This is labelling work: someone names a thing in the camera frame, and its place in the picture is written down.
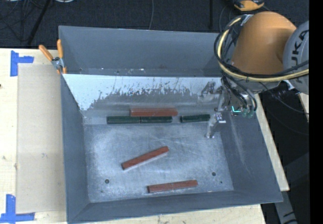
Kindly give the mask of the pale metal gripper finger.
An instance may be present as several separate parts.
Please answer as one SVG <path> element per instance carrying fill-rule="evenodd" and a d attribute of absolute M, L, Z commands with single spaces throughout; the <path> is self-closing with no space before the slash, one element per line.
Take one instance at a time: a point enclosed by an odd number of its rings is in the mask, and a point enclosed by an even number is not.
<path fill-rule="evenodd" d="M 207 85 L 203 88 L 200 95 L 201 102 L 211 102 L 218 99 L 219 94 L 216 89 L 216 82 L 208 82 Z"/>
<path fill-rule="evenodd" d="M 223 119 L 222 114 L 211 115 L 207 125 L 206 138 L 214 138 L 216 133 L 219 132 L 226 123 L 227 121 Z"/>

